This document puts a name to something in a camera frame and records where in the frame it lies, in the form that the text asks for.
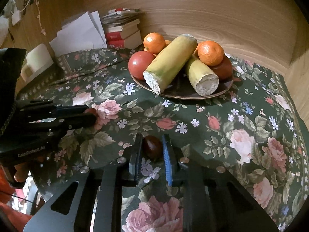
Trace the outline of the left hand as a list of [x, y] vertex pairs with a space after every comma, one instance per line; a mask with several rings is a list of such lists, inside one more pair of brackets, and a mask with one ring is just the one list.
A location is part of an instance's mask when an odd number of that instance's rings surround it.
[[35, 159], [15, 165], [15, 181], [25, 182], [28, 178], [29, 172], [34, 173], [35, 176], [38, 175], [42, 171], [41, 164], [43, 164], [46, 160], [47, 156], [39, 156]]

